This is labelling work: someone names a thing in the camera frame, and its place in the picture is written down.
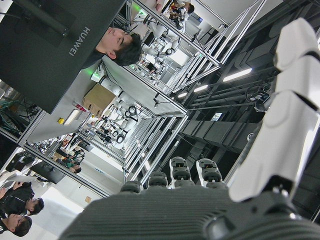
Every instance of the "cardboard box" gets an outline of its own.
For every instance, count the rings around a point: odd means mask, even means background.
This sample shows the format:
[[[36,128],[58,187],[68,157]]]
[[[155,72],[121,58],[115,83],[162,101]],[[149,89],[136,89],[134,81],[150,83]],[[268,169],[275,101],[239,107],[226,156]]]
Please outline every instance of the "cardboard box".
[[[97,83],[84,96],[82,105],[98,118],[113,103],[115,97],[111,91]]]

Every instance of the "black hair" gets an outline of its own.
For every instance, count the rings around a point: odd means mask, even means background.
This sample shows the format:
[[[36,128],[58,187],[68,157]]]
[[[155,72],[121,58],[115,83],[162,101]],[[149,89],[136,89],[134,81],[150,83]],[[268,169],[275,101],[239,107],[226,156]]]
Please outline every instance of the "black hair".
[[[75,173],[78,174],[81,172],[81,167],[79,167],[78,169],[75,169]]]
[[[189,4],[188,14],[192,14],[195,11],[195,6],[193,6],[191,3]]]
[[[142,52],[141,38],[139,34],[131,34],[132,41],[115,52],[113,61],[119,66],[128,66],[139,61]]]
[[[43,199],[39,198],[38,203],[36,205],[34,205],[33,211],[30,211],[30,216],[40,213],[40,211],[42,209],[44,209],[44,207],[45,207],[45,203],[44,203]]]
[[[12,232],[14,235],[18,237],[23,237],[26,235],[32,225],[32,220],[28,216],[24,216],[24,219],[20,222],[20,224],[15,228],[14,232]]]

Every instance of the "black jacket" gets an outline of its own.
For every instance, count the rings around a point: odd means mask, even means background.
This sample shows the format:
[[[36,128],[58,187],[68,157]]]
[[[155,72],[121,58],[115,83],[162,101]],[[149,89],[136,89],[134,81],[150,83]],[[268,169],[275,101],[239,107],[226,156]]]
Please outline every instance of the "black jacket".
[[[0,215],[2,218],[10,214],[27,214],[26,202],[34,197],[35,193],[31,188],[31,182],[24,182],[15,190],[10,188],[3,198],[0,199]]]

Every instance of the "black shirt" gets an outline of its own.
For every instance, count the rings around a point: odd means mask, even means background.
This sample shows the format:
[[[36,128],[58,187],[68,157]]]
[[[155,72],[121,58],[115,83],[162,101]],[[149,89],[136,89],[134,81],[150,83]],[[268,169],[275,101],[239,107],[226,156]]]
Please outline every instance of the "black shirt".
[[[86,69],[86,68],[90,67],[96,61],[102,59],[102,57],[104,55],[105,55],[104,53],[101,53],[101,52],[97,51],[96,49],[94,49],[92,51],[92,53],[90,54],[90,56],[86,59],[85,63],[82,66],[82,69]]]
[[[24,182],[22,186],[16,190],[10,188],[3,198],[0,199],[0,215],[5,218],[6,215],[27,214],[26,202],[34,197],[35,193],[32,190],[31,182]]]

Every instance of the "robotic hand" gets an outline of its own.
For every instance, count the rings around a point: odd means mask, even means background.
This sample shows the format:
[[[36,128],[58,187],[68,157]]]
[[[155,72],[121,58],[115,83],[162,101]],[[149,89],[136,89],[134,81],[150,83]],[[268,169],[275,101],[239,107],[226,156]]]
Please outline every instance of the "robotic hand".
[[[311,26],[300,18],[284,27],[276,53],[282,72],[273,101],[229,189],[209,159],[196,163],[195,185],[187,161],[174,157],[173,189],[164,173],[152,173],[146,190],[127,182],[91,203],[60,240],[320,240],[320,227],[291,203],[320,124],[320,52]]]

